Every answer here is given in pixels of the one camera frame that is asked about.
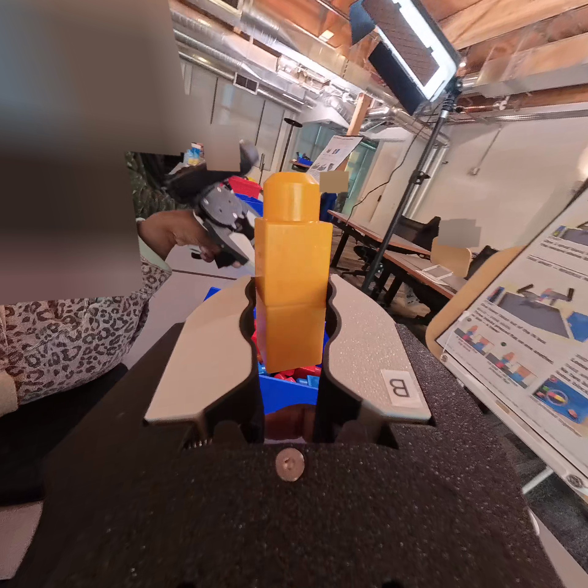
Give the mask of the person's left hand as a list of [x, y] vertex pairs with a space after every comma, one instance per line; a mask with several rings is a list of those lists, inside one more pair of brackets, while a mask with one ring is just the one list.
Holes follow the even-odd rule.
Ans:
[[191, 210], [158, 212], [146, 219], [136, 219], [141, 258], [166, 271], [166, 259], [176, 246], [196, 246], [204, 262], [213, 262], [221, 253]]

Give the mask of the wooden back chair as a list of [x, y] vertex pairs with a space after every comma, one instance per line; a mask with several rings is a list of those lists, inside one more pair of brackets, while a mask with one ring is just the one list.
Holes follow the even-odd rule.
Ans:
[[432, 241], [431, 263], [450, 270], [457, 277], [467, 278], [472, 259], [472, 251], [467, 247], [442, 245], [438, 237]]

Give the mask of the person's left forearm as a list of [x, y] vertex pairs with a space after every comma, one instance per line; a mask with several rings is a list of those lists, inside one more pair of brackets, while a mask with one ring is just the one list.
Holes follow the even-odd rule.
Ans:
[[141, 257], [141, 287], [125, 296], [101, 297], [93, 301], [92, 312], [110, 326], [122, 322], [129, 332], [131, 327], [141, 330], [148, 318], [149, 301], [171, 276], [171, 269], [161, 255], [138, 237]]

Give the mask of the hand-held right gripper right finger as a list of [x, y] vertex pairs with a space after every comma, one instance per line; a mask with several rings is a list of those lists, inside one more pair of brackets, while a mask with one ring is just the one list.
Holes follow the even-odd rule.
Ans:
[[342, 421], [429, 424], [432, 413], [392, 317], [372, 298], [331, 275], [327, 310], [334, 316], [323, 375], [342, 393], [334, 400]]

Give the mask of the silver air duct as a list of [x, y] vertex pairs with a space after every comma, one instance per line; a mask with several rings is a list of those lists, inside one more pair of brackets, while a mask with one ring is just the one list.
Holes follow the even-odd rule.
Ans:
[[416, 120], [367, 62], [374, 34], [359, 48], [334, 47], [328, 33], [349, 35], [347, 16], [326, 1], [169, 1], [183, 50], [251, 80], [254, 93], [319, 118], [320, 107], [350, 123], [359, 99], [369, 102], [362, 132], [384, 126], [416, 130]]

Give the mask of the pile of mega blocks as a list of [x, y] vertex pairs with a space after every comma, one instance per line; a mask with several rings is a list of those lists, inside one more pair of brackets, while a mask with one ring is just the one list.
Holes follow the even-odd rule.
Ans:
[[319, 377], [322, 372], [322, 363], [309, 364], [283, 371], [268, 371], [263, 362], [261, 351], [258, 346], [256, 318], [254, 318], [254, 334], [252, 335], [252, 341], [257, 354], [261, 392], [267, 394], [282, 393], [284, 390], [291, 392], [289, 388], [294, 385], [318, 389]]

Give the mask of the person's legs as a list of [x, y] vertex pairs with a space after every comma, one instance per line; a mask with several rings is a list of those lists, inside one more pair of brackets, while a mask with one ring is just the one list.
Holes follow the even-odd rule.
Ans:
[[1, 507], [43, 499], [47, 456], [127, 373], [117, 364], [99, 378], [29, 402], [1, 417]]

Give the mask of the black office chair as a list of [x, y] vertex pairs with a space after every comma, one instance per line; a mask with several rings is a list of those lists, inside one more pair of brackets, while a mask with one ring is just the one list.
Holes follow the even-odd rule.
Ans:
[[[416, 254], [420, 258], [429, 260], [430, 254], [421, 252], [420, 250], [431, 251], [433, 239], [439, 233], [440, 218], [434, 217], [428, 223], [422, 224], [407, 217], [401, 217], [399, 224], [396, 226], [395, 233], [398, 238], [404, 239], [418, 247], [419, 250], [408, 249], [406, 246], [388, 245], [387, 251], [398, 254]], [[354, 270], [351, 274], [354, 276], [365, 276], [375, 257], [376, 250], [380, 245], [379, 239], [374, 239], [371, 233], [366, 234], [368, 239], [366, 245], [355, 246], [354, 252], [358, 257], [364, 261], [364, 265], [360, 270]]]

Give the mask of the studio light panel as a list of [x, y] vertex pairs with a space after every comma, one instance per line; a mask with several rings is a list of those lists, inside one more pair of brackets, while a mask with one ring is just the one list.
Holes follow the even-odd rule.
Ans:
[[355, 1], [349, 24], [353, 45], [378, 37], [368, 60], [408, 115], [459, 95], [461, 57], [420, 1]]

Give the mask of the person's torso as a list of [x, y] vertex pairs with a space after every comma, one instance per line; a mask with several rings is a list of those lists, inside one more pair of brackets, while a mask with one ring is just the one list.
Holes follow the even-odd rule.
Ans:
[[118, 365], [136, 341], [151, 294], [1, 306], [1, 416], [71, 390]]

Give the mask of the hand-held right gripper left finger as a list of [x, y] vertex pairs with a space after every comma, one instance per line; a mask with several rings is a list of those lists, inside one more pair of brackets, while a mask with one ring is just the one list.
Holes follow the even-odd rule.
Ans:
[[247, 276], [233, 281], [187, 317], [145, 421], [206, 425], [206, 410], [250, 375], [255, 355], [240, 329], [250, 283]]

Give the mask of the grey office desk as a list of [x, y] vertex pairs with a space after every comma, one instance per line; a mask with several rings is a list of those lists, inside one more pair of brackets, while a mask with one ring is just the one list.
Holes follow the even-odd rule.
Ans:
[[[378, 248], [382, 243], [382, 235], [365, 226], [362, 226], [361, 224], [347, 219], [347, 217], [345, 217], [342, 213], [335, 212], [334, 210], [327, 210], [327, 213], [333, 217], [332, 222], [335, 227], [341, 230], [339, 245], [337, 246], [330, 263], [331, 268], [340, 269], [340, 267], [338, 267], [338, 263], [350, 237], [356, 239], [360, 244], [369, 247]], [[418, 254], [421, 257], [430, 258], [429, 249], [420, 247], [395, 233], [391, 236], [387, 246], [388, 249], [391, 247], [400, 248], [402, 251], [411, 252], [413, 254]]]
[[383, 307], [389, 307], [392, 304], [403, 283], [411, 287], [419, 284], [415, 292], [417, 295], [424, 294], [424, 299], [421, 297], [418, 297], [418, 299], [430, 311], [425, 318], [432, 319], [466, 284], [465, 278], [455, 275], [447, 276], [441, 279], [440, 283], [437, 283], [432, 277], [423, 272], [429, 261], [417, 258], [414, 255], [386, 252], [383, 258], [386, 260], [386, 270], [394, 277], [393, 283], [383, 299]]

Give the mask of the black floor lamp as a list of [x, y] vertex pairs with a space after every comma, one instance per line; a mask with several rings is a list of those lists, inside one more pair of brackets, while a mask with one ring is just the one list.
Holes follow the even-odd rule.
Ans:
[[285, 165], [286, 158], [287, 158], [287, 156], [289, 154], [290, 143], [291, 143], [291, 140], [292, 140], [293, 133], [295, 131], [297, 131], [298, 129], [300, 129], [300, 128], [303, 127], [303, 125], [299, 121], [297, 121], [295, 119], [292, 119], [292, 118], [285, 117], [283, 119], [283, 121], [288, 126], [288, 133], [287, 133], [287, 136], [286, 136], [285, 147], [283, 148], [282, 161], [281, 161], [280, 168], [279, 168], [279, 171], [280, 172], [284, 171], [284, 165]]

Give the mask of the black light stand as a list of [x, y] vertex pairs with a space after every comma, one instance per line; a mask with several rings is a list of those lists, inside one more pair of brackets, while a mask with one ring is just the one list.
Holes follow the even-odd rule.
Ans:
[[374, 278], [376, 276], [380, 262], [383, 259], [384, 253], [386, 252], [387, 247], [390, 243], [390, 239], [392, 238], [392, 236], [394, 234], [394, 230], [396, 229], [396, 226], [398, 225], [399, 220], [400, 220], [400, 218], [406, 208], [406, 204], [409, 200], [410, 195], [412, 194], [412, 192], [414, 190], [414, 187], [420, 185], [423, 182], [423, 180], [425, 180], [426, 162], [427, 162], [430, 154], [432, 153], [433, 148], [437, 144], [437, 138], [440, 134], [441, 128], [445, 124], [447, 117], [449, 116], [450, 113], [452, 113], [454, 111], [456, 101], [462, 92], [462, 88], [463, 88], [463, 82], [462, 82], [461, 77], [455, 77], [451, 81], [451, 83], [448, 84], [448, 86], [447, 86], [447, 96], [445, 97], [445, 99], [442, 103], [442, 107], [440, 109], [439, 116], [438, 116], [437, 121], [433, 127], [433, 130], [431, 131], [431, 135], [430, 135], [430, 137], [424, 147], [424, 150], [418, 160], [418, 163], [417, 163], [415, 169], [413, 170], [412, 174], [410, 175], [410, 178], [408, 180], [408, 183], [407, 183], [407, 186], [404, 190], [404, 193], [401, 197], [401, 200], [398, 204], [398, 207], [397, 207], [396, 211], [394, 212], [394, 215], [391, 219], [391, 222], [387, 228], [387, 231], [381, 241], [381, 244], [375, 254], [375, 257], [373, 258], [373, 260], [371, 262], [369, 270], [364, 278], [364, 282], [362, 283], [361, 292], [363, 292], [365, 294], [369, 293], [370, 285], [374, 281]]

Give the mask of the blue plastic bin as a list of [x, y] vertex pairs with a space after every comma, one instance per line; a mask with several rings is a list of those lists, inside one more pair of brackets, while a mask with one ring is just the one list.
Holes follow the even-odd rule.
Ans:
[[258, 198], [250, 197], [250, 196], [240, 194], [237, 192], [235, 192], [235, 195], [241, 201], [245, 202], [248, 207], [250, 207], [252, 210], [254, 210], [255, 214], [257, 214], [257, 216], [259, 216], [259, 217], [263, 216], [263, 201], [259, 200]]
[[[256, 310], [254, 309], [254, 318], [256, 318]], [[260, 387], [260, 380], [258, 378], [259, 383], [259, 396], [260, 398], [253, 398], [253, 406], [255, 409], [260, 408], [263, 406], [264, 414], [269, 414], [275, 411], [278, 411], [282, 408], [292, 405], [298, 404], [308, 404], [308, 405], [315, 405], [318, 397], [318, 389], [312, 389], [311, 387], [303, 387], [303, 386], [292, 386], [289, 388], [291, 392], [283, 391], [282, 393], [263, 393], [261, 392]], [[205, 384], [204, 377], [198, 378], [198, 396], [204, 400], [204, 394], [202, 392], [210, 392], [210, 390], [205, 390], [208, 387]], [[245, 389], [244, 394], [244, 401], [240, 401], [239, 399], [242, 396], [242, 390], [237, 390], [236, 394], [229, 394], [229, 407], [233, 404], [239, 408], [241, 405], [245, 404], [247, 408], [248, 404], [250, 404], [249, 400], [251, 400], [251, 394], [248, 393], [247, 389]], [[232, 401], [231, 398], [237, 397], [237, 402]]]

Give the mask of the red plastic bin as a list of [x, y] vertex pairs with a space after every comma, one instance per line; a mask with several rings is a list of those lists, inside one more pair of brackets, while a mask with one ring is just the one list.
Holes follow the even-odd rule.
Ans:
[[228, 178], [228, 183], [236, 194], [258, 199], [261, 193], [260, 184], [247, 178], [233, 175]]

